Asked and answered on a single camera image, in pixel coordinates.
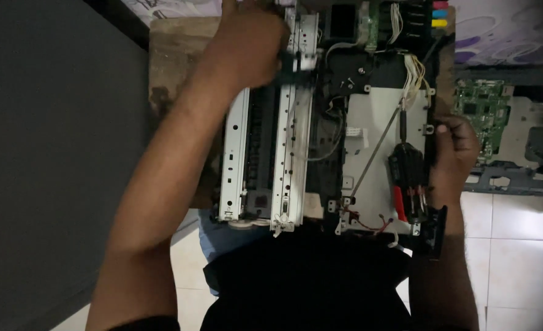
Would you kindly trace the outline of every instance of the circuit board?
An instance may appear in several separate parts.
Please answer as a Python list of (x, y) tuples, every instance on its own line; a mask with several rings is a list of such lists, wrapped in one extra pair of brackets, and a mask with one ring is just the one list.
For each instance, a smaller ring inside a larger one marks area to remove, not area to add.
[(365, 51), (373, 53), (378, 47), (379, 1), (370, 1), (368, 9), (367, 25), (369, 36), (365, 43)]
[(511, 94), (512, 88), (505, 86), (504, 81), (466, 79), (456, 82), (454, 114), (466, 117), (473, 126), (481, 145), (479, 164), (487, 163), (498, 154), (510, 114)]

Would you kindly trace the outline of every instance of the gray wall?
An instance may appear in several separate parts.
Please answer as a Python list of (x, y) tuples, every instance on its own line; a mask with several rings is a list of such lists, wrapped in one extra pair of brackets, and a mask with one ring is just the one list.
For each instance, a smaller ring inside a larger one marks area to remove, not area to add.
[(147, 53), (83, 1), (0, 1), (0, 330), (87, 300), (147, 111)]

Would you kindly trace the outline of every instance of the disassembled printer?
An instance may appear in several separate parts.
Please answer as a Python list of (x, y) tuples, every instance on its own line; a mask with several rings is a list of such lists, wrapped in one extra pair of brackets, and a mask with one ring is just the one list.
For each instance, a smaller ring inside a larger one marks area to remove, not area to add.
[(282, 72), (240, 92), (226, 119), (213, 221), (275, 236), (310, 222), (437, 257), (446, 208), (426, 192), (444, 33), (433, 2), (282, 10)]

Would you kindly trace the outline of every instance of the hand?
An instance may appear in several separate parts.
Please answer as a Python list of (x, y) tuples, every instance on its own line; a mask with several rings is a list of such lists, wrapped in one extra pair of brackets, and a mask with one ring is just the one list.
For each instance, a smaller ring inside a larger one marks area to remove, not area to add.
[(277, 15), (258, 8), (254, 0), (238, 7), (236, 0), (223, 0), (218, 31), (204, 51), (199, 66), (235, 88), (263, 86), (279, 69), (280, 48), (290, 36)]
[(431, 168), (432, 206), (459, 205), (467, 177), (480, 154), (480, 143), (467, 119), (439, 116), (436, 128), (437, 161)]

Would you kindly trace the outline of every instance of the person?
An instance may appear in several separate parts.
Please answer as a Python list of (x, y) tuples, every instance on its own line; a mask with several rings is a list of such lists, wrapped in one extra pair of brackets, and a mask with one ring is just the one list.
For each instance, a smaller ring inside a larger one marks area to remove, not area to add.
[[(232, 100), (274, 78), (286, 33), (281, 18), (251, 1), (240, 9), (223, 1), (215, 37), (124, 192), (87, 330), (179, 329), (170, 239)], [(435, 208), (447, 206), (448, 217), (438, 261), (363, 237), (300, 229), (264, 237), (204, 269), (219, 299), (202, 329), (478, 330), (459, 198), (480, 147), (463, 119), (439, 120), (429, 198)], [(411, 315), (395, 291), (407, 276)]]

